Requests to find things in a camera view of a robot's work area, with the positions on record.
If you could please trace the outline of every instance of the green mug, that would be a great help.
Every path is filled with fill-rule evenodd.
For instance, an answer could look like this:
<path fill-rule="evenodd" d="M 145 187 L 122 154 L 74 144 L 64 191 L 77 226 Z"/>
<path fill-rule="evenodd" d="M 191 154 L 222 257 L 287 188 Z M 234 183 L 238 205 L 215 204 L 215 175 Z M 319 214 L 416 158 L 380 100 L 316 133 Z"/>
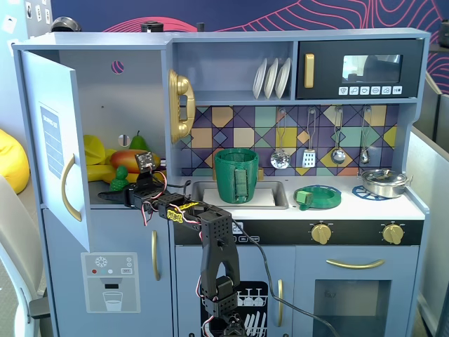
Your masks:
<path fill-rule="evenodd" d="M 254 197 L 259 155 L 247 149 L 226 149 L 215 155 L 218 194 L 229 204 L 243 204 Z"/>

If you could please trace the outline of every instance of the microwave button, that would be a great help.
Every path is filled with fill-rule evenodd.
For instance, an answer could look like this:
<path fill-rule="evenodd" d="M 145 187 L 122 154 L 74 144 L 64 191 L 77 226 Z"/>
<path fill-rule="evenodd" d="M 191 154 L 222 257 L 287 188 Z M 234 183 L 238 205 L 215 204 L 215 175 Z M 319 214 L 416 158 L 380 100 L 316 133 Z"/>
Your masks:
<path fill-rule="evenodd" d="M 379 95 L 380 94 L 380 87 L 379 86 L 372 86 L 371 87 L 371 95 Z"/>
<path fill-rule="evenodd" d="M 400 94 L 402 94 L 402 86 L 394 86 L 393 95 L 400 95 Z"/>
<path fill-rule="evenodd" d="M 349 88 L 349 94 L 358 95 L 358 86 L 352 86 L 351 88 Z"/>
<path fill-rule="evenodd" d="M 391 87 L 390 86 L 383 86 L 382 87 L 382 95 L 389 95 L 391 94 Z"/>
<path fill-rule="evenodd" d="M 347 86 L 341 86 L 338 88 L 338 94 L 339 95 L 347 95 L 348 94 L 348 87 Z"/>
<path fill-rule="evenodd" d="M 361 86 L 360 87 L 360 94 L 361 95 L 369 95 L 370 94 L 370 87 L 369 86 Z"/>

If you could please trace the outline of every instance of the play kitchen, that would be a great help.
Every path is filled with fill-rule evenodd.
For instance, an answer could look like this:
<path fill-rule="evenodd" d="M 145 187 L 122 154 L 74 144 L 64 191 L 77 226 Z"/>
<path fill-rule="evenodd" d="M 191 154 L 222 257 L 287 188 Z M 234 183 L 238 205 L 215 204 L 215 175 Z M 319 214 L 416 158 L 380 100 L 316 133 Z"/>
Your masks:
<path fill-rule="evenodd" d="M 221 336 L 195 291 L 198 233 L 153 204 L 103 198 L 133 186 L 135 154 L 148 150 L 159 184 L 225 209 L 251 238 L 234 227 L 248 336 L 411 336 L 429 210 L 406 160 L 429 34 L 110 36 L 14 45 L 60 336 L 143 336 L 148 326 L 158 336 Z M 274 294 L 295 309 L 272 296 L 253 242 Z M 132 291 L 85 286 L 86 252 L 134 256 L 110 267 L 132 273 L 120 277 Z M 109 266 L 98 272 L 107 279 Z M 108 310 L 105 293 L 120 293 L 121 311 Z"/>

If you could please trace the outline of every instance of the colorful tile backsplash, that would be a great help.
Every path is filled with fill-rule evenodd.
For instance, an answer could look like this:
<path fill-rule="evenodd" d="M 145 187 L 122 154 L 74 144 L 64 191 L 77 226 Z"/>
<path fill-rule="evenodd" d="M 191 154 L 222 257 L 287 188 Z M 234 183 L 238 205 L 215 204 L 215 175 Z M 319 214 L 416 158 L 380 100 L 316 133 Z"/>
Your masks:
<path fill-rule="evenodd" d="M 335 107 L 316 106 L 316 131 L 312 148 L 316 151 L 316 167 L 302 168 L 304 150 L 309 148 L 307 111 L 309 107 L 284 107 L 286 114 L 279 116 L 276 107 L 197 107 L 192 132 L 177 144 L 181 151 L 184 176 L 211 176 L 213 158 L 217 152 L 230 147 L 244 147 L 260 156 L 259 166 L 266 176 L 354 176 L 359 168 L 391 168 L 398 105 L 373 105 L 371 118 L 366 116 L 366 142 L 370 163 L 360 162 L 362 144 L 363 109 L 361 105 L 345 105 L 340 134 L 340 146 L 346 153 L 341 165 L 332 162 L 330 155 L 335 146 Z M 276 125 L 286 125 L 283 148 L 291 155 L 290 166 L 284 170 L 273 168 L 270 156 L 279 148 L 281 140 Z M 309 131 L 313 132 L 313 115 Z"/>

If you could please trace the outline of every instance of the green toy vegetable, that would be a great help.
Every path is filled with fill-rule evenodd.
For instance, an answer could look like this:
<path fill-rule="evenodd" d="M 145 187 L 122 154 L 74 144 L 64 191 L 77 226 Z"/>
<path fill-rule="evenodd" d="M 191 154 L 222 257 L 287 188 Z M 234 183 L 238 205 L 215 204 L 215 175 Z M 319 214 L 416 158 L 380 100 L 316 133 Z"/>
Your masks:
<path fill-rule="evenodd" d="M 109 191 L 122 191 L 129 182 L 126 180 L 126 177 L 128 176 L 128 170 L 126 169 L 126 166 L 119 166 L 117 167 L 116 171 L 116 177 L 112 179 L 111 185 L 109 186 Z"/>

